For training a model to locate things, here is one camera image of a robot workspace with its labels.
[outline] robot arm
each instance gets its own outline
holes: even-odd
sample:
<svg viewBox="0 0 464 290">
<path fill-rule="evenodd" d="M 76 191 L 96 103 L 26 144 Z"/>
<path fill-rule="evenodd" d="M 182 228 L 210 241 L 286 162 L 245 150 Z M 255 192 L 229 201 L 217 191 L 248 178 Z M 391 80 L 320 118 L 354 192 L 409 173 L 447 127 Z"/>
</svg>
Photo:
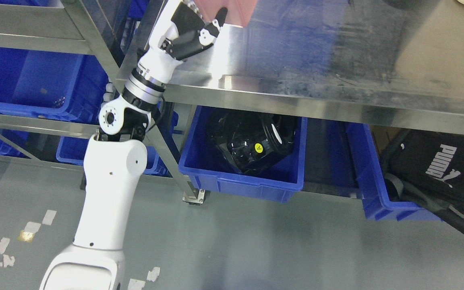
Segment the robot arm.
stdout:
<svg viewBox="0 0 464 290">
<path fill-rule="evenodd" d="M 182 60 L 216 40 L 227 14 L 206 23 L 189 0 L 169 0 L 131 72 L 123 93 L 101 108 L 99 132 L 83 160 L 85 202 L 72 245 L 53 259 L 40 290 L 119 290 L 124 274 L 123 239 L 131 201 L 147 166 L 142 143 L 151 112 Z M 130 140 L 120 142 L 122 135 Z"/>
</svg>

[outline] yellow sticker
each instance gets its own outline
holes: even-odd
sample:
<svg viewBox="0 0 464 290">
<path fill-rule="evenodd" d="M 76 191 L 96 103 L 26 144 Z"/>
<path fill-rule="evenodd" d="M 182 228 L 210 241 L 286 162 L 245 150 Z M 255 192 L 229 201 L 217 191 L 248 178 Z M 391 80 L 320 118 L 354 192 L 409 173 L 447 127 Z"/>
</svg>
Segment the yellow sticker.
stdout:
<svg viewBox="0 0 464 290">
<path fill-rule="evenodd" d="M 261 145 L 261 143 L 256 143 L 255 144 L 255 150 L 257 153 L 262 153 L 264 148 L 263 148 L 263 145 Z"/>
</svg>

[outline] black bag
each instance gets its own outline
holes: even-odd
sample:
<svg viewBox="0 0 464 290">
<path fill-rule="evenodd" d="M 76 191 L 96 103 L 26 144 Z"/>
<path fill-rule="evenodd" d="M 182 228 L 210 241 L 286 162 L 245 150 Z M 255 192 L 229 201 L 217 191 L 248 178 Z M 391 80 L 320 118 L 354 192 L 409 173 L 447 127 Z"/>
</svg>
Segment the black bag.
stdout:
<svg viewBox="0 0 464 290">
<path fill-rule="evenodd" d="M 415 202 L 464 234 L 464 135 L 404 130 L 381 167 L 392 200 Z"/>
</svg>

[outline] metal shelf frame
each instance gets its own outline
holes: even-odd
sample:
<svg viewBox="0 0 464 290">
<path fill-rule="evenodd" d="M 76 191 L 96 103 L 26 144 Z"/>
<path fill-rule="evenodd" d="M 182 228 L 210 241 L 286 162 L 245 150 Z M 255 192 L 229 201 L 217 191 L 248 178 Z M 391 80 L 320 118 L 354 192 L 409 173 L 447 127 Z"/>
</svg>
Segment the metal shelf frame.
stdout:
<svg viewBox="0 0 464 290">
<path fill-rule="evenodd" d="M 122 11 L 129 2 L 102 1 L 0 5 L 0 46 L 94 54 L 121 91 L 164 1 L 149 2 L 124 57 L 113 49 L 118 17 L 110 21 L 104 7 Z M 392 3 L 259 0 L 249 26 L 227 26 L 214 48 L 175 71 L 166 101 L 190 104 L 192 112 L 204 105 L 464 134 L 464 5 L 424 0 L 400 9 Z M 88 138 L 97 126 L 0 115 L 0 128 Z M 148 178 L 174 180 L 185 197 L 199 200 L 178 171 L 172 137 L 158 127 L 147 137 L 173 175 Z M 306 183 L 304 191 L 359 198 L 355 188 Z"/>
<path fill-rule="evenodd" d="M 95 55 L 114 80 L 130 0 L 60 0 L 52 7 L 0 4 L 0 47 Z"/>
</svg>

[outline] white tape residue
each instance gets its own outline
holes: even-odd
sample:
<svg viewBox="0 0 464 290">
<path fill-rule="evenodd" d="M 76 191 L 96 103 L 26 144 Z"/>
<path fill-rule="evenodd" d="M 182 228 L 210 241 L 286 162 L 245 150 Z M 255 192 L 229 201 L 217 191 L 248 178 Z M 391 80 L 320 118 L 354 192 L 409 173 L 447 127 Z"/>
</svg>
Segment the white tape residue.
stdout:
<svg viewBox="0 0 464 290">
<path fill-rule="evenodd" d="M 130 282 L 128 283 L 128 290 L 142 290 L 144 285 L 146 285 L 145 281 L 130 279 Z"/>
<path fill-rule="evenodd" d="M 147 281 L 155 282 L 160 275 L 160 267 L 153 267 L 153 270 L 148 271 Z"/>
<path fill-rule="evenodd" d="M 27 233 L 35 234 L 39 231 L 40 224 L 38 222 L 28 222 L 26 227 L 24 227 L 24 231 Z"/>
<path fill-rule="evenodd" d="M 3 268 L 13 267 L 14 263 L 15 263 L 15 257 L 14 256 L 3 255 L 3 261 L 0 262 L 0 267 L 3 267 Z"/>
<path fill-rule="evenodd" d="M 42 219 L 42 224 L 51 226 L 51 224 L 53 223 L 53 219 L 56 215 L 57 211 L 52 211 L 51 209 L 48 209 L 48 211 L 46 211 L 46 214 L 44 215 L 44 219 Z"/>
<path fill-rule="evenodd" d="M 3 255 L 6 251 L 6 248 L 8 247 L 8 244 L 10 243 L 9 238 L 2 238 L 0 241 L 0 254 Z"/>
</svg>

